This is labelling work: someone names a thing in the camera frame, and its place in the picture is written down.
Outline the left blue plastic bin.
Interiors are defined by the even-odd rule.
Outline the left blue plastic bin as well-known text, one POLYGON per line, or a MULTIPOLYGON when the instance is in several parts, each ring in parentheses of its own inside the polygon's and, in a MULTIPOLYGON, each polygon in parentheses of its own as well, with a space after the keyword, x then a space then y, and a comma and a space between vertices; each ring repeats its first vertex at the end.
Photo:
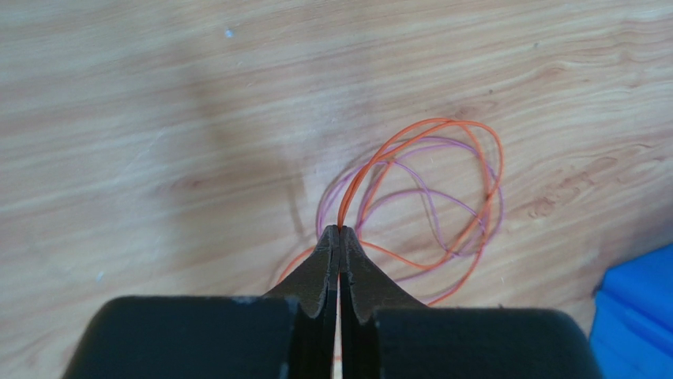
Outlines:
POLYGON ((672 377, 672 246, 609 268, 589 342, 605 378, 672 377))

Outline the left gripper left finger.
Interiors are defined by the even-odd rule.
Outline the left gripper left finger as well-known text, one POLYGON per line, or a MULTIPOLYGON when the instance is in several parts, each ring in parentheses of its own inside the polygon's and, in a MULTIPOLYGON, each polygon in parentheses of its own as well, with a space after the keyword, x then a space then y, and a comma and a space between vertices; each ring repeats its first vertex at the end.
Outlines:
POLYGON ((328 378, 339 231, 261 296, 126 296, 89 322, 67 378, 328 378))

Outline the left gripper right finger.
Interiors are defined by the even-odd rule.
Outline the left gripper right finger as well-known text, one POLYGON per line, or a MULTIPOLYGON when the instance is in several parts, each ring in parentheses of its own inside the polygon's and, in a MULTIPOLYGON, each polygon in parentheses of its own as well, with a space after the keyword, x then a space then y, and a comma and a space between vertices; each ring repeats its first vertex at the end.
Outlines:
POLYGON ((599 378, 576 322, 558 310, 432 308, 339 232, 347 378, 599 378))

